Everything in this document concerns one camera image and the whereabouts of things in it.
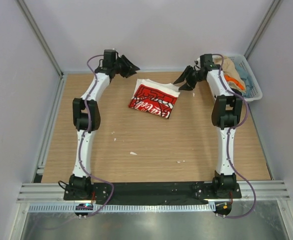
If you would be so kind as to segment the white t shirt red print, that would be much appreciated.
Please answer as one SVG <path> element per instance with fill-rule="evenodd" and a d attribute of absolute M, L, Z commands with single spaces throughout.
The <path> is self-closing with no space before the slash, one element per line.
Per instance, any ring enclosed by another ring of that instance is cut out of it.
<path fill-rule="evenodd" d="M 128 107 L 168 119 L 180 95 L 172 83 L 138 79 Z"/>

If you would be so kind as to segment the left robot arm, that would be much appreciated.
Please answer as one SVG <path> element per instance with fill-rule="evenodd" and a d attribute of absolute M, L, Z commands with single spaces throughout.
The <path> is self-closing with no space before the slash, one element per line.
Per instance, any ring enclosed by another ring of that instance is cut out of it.
<path fill-rule="evenodd" d="M 128 78 L 140 70 L 115 49 L 105 49 L 103 54 L 89 58 L 86 64 L 93 73 L 93 79 L 84 94 L 72 101 L 77 148 L 74 168 L 64 188 L 64 200 L 88 200 L 93 196 L 91 155 L 93 141 L 101 125 L 98 101 L 116 75 Z"/>

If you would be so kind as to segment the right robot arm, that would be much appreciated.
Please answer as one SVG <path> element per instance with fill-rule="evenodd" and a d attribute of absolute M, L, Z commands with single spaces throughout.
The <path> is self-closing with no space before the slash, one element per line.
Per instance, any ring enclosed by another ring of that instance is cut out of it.
<path fill-rule="evenodd" d="M 241 124 L 244 99 L 228 85 L 222 64 L 214 62 L 217 57 L 218 54 L 201 55 L 195 66 L 188 65 L 174 82 L 181 85 L 180 91 L 192 91 L 197 83 L 206 81 L 214 99 L 211 122 L 217 130 L 218 160 L 212 181 L 195 184 L 195 196 L 201 200 L 241 196 L 237 183 L 239 173 L 234 166 L 234 140 Z"/>

